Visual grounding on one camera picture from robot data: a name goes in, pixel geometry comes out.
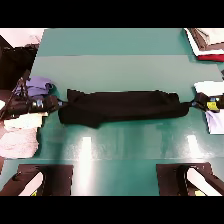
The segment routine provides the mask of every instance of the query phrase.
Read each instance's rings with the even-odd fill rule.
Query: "table surface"
[[[48,29],[32,75],[52,79],[61,99],[67,88],[159,89],[177,92],[184,102],[193,99],[195,82],[222,81],[222,66],[197,61],[178,28]],[[38,140],[33,158],[5,161],[0,188],[21,163],[74,164],[72,195],[159,195],[157,163],[211,162],[224,180],[224,138],[209,135],[204,114],[193,108],[182,118],[106,123],[99,129],[62,125],[55,112]]]

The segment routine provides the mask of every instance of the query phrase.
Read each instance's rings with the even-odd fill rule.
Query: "white floor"
[[[40,43],[45,29],[47,28],[0,28],[0,35],[12,47],[21,47]]]

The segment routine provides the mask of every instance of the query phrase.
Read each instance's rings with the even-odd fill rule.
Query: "folded black pants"
[[[68,106],[58,111],[63,124],[97,128],[103,122],[176,118],[187,115],[190,103],[180,103],[176,93],[162,91],[67,91]]]

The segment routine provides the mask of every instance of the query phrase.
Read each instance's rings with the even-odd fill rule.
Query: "red cloth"
[[[198,55],[198,60],[202,61],[219,61],[224,62],[224,54],[206,54],[206,55]]]

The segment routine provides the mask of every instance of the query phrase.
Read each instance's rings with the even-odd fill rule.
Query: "green tabletop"
[[[110,29],[45,31],[32,75],[52,79],[57,86],[54,94],[61,99],[66,99],[67,88],[84,92],[159,89],[177,92],[184,102],[193,99],[195,82],[222,81],[216,64],[198,62],[190,53],[181,29],[116,30],[114,39]],[[130,39],[125,32],[132,34]],[[170,46],[161,36],[166,33]],[[148,34],[149,42],[143,34]],[[99,37],[106,47],[100,48]],[[64,56],[80,54],[89,56]],[[204,114],[193,108],[182,118],[105,123],[99,129],[62,125],[55,112],[45,119],[38,140],[33,158],[5,162],[0,188],[20,163],[74,164],[72,195],[158,195],[157,163],[211,162],[214,173],[224,180],[224,138],[209,135]]]

